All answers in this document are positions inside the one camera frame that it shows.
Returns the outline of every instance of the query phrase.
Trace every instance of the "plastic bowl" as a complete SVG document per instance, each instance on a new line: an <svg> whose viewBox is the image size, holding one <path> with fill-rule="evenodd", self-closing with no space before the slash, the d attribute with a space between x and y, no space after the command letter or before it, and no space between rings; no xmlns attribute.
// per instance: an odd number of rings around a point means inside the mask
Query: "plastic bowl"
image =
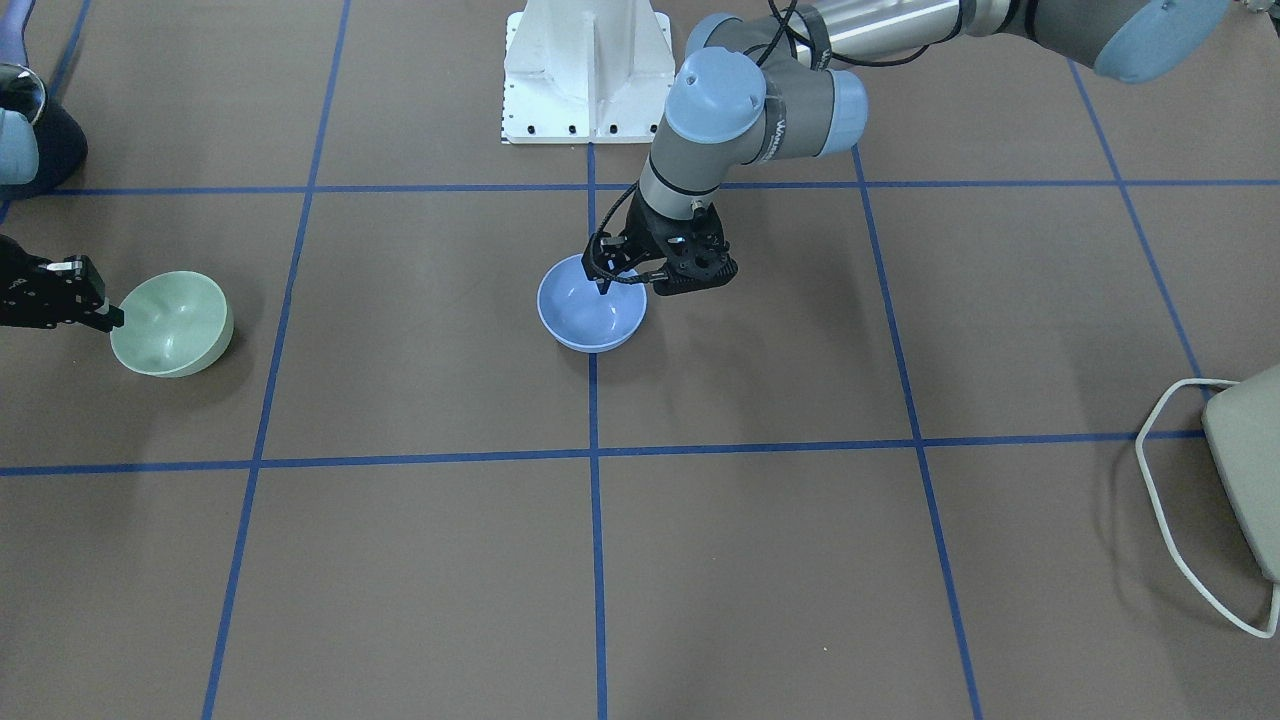
<svg viewBox="0 0 1280 720"><path fill-rule="evenodd" d="M122 365L156 378L182 378L214 364L232 341L232 309L218 283L178 270L133 288L120 302L124 327L111 332Z"/></svg>
<svg viewBox="0 0 1280 720"><path fill-rule="evenodd" d="M635 275L635 270L623 277ZM579 352L604 352L622 345L640 327L649 295L643 284L609 286L600 295L582 272L582 256L557 263L538 286L538 316L552 337Z"/></svg>

